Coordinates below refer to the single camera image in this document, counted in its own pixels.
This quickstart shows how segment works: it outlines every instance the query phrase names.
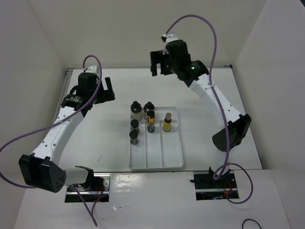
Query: white table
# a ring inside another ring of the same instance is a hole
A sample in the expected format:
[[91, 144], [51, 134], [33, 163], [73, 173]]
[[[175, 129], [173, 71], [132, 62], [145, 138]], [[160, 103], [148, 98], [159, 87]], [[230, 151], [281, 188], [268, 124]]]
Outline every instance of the white table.
[[[250, 191], [243, 171], [235, 171], [241, 199]], [[225, 199], [196, 201], [192, 172], [112, 174], [110, 199], [98, 203], [101, 229], [240, 229], [247, 218], [264, 229], [289, 229], [288, 220], [269, 170], [249, 170], [252, 198], [241, 205]], [[26, 190], [15, 229], [94, 229], [82, 203], [64, 203], [66, 189], [54, 194]], [[245, 229], [258, 226], [247, 222]]]
[[[69, 91], [77, 84], [81, 72], [73, 71]], [[95, 105], [87, 113], [62, 154], [62, 169], [80, 165], [96, 172], [129, 172], [130, 105], [134, 100], [142, 106], [148, 101], [155, 106], [176, 106], [184, 159], [184, 167], [179, 171], [209, 168], [214, 161], [212, 136], [219, 131], [217, 121], [176, 75], [151, 77], [148, 68], [138, 68], [105, 69], [103, 76], [111, 78], [116, 99]], [[213, 80], [232, 105], [244, 114], [232, 70], [213, 69]], [[262, 168], [251, 131], [238, 147], [234, 162], [246, 169]]]

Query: small bottle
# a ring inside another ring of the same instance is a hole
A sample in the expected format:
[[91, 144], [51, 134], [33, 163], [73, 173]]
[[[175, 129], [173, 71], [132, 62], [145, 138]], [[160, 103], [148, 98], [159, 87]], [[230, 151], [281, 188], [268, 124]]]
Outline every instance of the small bottle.
[[142, 107], [137, 101], [134, 101], [130, 106], [132, 118], [138, 121], [143, 119]]
[[139, 143], [138, 133], [135, 130], [132, 130], [129, 133], [129, 137], [130, 137], [130, 143], [132, 145], [136, 146]]
[[140, 132], [140, 129], [139, 129], [139, 121], [138, 121], [138, 120], [133, 119], [133, 120], [130, 122], [130, 125], [132, 126], [132, 130], [135, 130], [137, 133]]
[[172, 128], [172, 114], [166, 113], [163, 124], [163, 130], [168, 132], [171, 130], [171, 128]]
[[146, 113], [149, 110], [153, 110], [154, 111], [154, 105], [152, 104], [152, 102], [148, 102], [147, 104], [145, 104], [144, 109], [143, 109], [143, 117], [144, 119], [146, 119]]
[[147, 131], [149, 133], [154, 132], [154, 111], [149, 110], [147, 113]]

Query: white tray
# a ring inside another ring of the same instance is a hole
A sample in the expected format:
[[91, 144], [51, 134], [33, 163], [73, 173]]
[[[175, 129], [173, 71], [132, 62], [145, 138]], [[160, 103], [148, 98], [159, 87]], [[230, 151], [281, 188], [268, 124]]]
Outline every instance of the white tray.
[[[172, 129], [163, 131], [165, 114], [172, 113]], [[130, 144], [129, 168], [131, 171], [160, 171], [183, 167], [177, 108], [155, 108], [155, 131], [147, 131], [147, 122], [139, 122], [139, 143]]]

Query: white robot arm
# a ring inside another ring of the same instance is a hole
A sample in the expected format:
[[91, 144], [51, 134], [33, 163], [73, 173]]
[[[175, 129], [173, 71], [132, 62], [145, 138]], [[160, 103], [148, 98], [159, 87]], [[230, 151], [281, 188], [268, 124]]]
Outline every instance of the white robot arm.
[[104, 90], [101, 84], [91, 103], [68, 120], [61, 121], [79, 110], [92, 97], [97, 87], [97, 75], [97, 66], [89, 67], [79, 75], [78, 85], [72, 88], [61, 104], [54, 123], [60, 124], [49, 130], [40, 145], [30, 155], [22, 155], [19, 159], [20, 169], [27, 185], [56, 193], [64, 185], [84, 184], [83, 186], [90, 188], [93, 180], [99, 179], [94, 177], [93, 170], [87, 167], [76, 167], [70, 170], [62, 170], [59, 167], [62, 152], [72, 133], [93, 104], [115, 99], [110, 78], [107, 77], [105, 78], [107, 90]]
[[[160, 51], [151, 52], [152, 75], [157, 75], [157, 64], [160, 64], [161, 74], [176, 74], [178, 79], [184, 81], [212, 111], [221, 129], [220, 132], [212, 137], [213, 143], [217, 148], [215, 162], [209, 169], [209, 173], [213, 176], [214, 171], [225, 162], [226, 137], [222, 113], [211, 87], [215, 89], [227, 119], [231, 149], [228, 162], [231, 161], [236, 146], [245, 137], [251, 118], [249, 115], [242, 115], [236, 110], [214, 82], [212, 82], [212, 85], [210, 84], [209, 71], [201, 61], [191, 61], [184, 41], [179, 40], [175, 34], [164, 34], [162, 40], [166, 43], [165, 48]], [[226, 176], [228, 169], [226, 167], [223, 173], [224, 176]]]

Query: yellow liquid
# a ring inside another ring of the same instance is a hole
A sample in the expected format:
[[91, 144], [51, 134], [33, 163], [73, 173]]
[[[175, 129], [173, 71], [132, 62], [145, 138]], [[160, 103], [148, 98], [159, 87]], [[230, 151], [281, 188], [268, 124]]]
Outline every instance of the yellow liquid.
[[163, 130], [164, 131], [170, 131], [171, 128], [172, 128], [172, 123], [164, 122], [164, 125], [163, 125]]

